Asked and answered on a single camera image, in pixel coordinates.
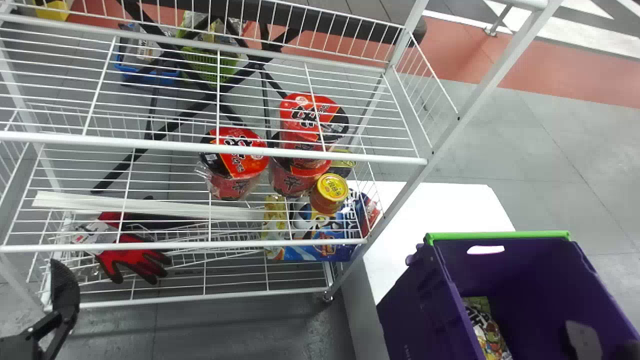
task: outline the white table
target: white table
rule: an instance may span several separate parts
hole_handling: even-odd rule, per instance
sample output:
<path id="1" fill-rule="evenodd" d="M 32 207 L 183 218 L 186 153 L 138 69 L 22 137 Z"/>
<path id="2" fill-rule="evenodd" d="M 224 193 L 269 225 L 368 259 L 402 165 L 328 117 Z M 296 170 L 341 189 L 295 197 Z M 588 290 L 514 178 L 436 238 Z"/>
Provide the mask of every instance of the white table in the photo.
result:
<path id="1" fill-rule="evenodd" d="M 378 181 L 388 206 L 404 183 Z M 486 185 L 422 183 L 364 256 L 342 287 L 358 360 L 388 360 L 376 304 L 406 269 L 426 233 L 514 231 L 493 190 Z"/>

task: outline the yellow can lid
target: yellow can lid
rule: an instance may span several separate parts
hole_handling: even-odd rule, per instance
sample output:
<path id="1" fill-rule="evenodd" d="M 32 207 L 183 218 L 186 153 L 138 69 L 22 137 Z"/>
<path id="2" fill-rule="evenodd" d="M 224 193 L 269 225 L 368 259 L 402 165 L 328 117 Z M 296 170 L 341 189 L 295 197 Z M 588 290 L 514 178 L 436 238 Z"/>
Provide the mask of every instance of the yellow can lid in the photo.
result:
<path id="1" fill-rule="evenodd" d="M 340 175 L 327 173 L 316 183 L 318 193 L 330 201 L 344 201 L 349 193 L 347 181 Z"/>

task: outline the caster wheel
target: caster wheel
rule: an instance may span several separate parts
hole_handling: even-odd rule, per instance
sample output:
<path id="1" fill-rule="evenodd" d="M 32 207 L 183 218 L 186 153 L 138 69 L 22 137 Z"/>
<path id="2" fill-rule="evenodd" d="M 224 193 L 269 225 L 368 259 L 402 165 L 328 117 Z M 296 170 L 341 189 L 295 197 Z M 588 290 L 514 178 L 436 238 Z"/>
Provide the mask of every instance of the caster wheel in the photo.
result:
<path id="1" fill-rule="evenodd" d="M 327 293 L 324 293 L 324 294 L 322 294 L 322 301 L 323 301 L 325 304 L 332 304 L 332 303 L 333 303 L 333 297 L 329 297 L 329 296 L 327 295 Z"/>

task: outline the white floor marking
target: white floor marking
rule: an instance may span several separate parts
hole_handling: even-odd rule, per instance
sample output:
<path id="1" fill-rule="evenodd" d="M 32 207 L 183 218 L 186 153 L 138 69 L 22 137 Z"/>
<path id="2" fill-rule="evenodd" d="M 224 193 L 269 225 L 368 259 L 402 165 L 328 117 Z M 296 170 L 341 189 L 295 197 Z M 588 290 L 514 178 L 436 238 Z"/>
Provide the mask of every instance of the white floor marking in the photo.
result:
<path id="1" fill-rule="evenodd" d="M 495 1 L 484 1 L 496 14 L 502 12 L 505 7 L 504 4 Z M 504 18 L 504 23 L 510 30 L 518 31 L 529 14 L 531 14 L 529 10 L 512 8 Z M 549 19 L 538 36 L 608 53 L 640 58 L 640 38 L 557 17 Z"/>
<path id="2" fill-rule="evenodd" d="M 601 7 L 594 4 L 590 0 L 564 0 L 562 2 L 562 6 L 565 8 L 578 10 L 579 12 L 590 13 L 593 15 L 606 17 L 608 19 L 613 19 L 611 15 L 609 15 L 606 11 L 602 10 Z"/>

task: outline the canned food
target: canned food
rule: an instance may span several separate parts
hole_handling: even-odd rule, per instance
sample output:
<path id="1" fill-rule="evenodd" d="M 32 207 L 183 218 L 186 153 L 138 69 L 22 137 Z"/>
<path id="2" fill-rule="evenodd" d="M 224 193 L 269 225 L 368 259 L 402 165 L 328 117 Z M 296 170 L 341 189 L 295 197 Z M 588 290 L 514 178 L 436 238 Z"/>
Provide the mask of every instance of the canned food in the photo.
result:
<path id="1" fill-rule="evenodd" d="M 349 186 L 344 178 L 337 174 L 326 173 L 311 189 L 309 203 L 319 213 L 333 215 L 340 210 L 348 193 Z"/>
<path id="2" fill-rule="evenodd" d="M 323 151 L 324 140 L 325 149 L 331 151 L 334 144 L 349 130 L 349 119 L 342 107 L 326 96 L 312 97 L 311 94 L 292 93 L 280 103 L 280 129 L 280 138 L 284 140 L 280 147 L 283 149 Z M 314 159 L 294 159 L 294 164 L 298 167 L 314 168 L 321 166 L 323 162 Z"/>
<path id="3" fill-rule="evenodd" d="M 220 145 L 267 147 L 256 133 L 242 127 L 220 127 Z M 203 143 L 216 143 L 216 129 L 202 137 Z M 209 190 L 219 200 L 239 200 L 259 182 L 269 157 L 262 155 L 200 153 L 200 161 L 208 168 Z"/>
<path id="4" fill-rule="evenodd" d="M 334 149 L 333 152 L 343 152 L 351 154 L 347 149 Z M 333 160 L 328 172 L 342 176 L 343 178 L 349 177 L 351 170 L 356 166 L 356 162 L 353 160 Z"/>
<path id="5" fill-rule="evenodd" d="M 331 165 L 331 160 L 317 168 L 299 168 L 289 158 L 271 158 L 269 161 L 269 183 L 280 195 L 301 197 L 316 183 Z"/>

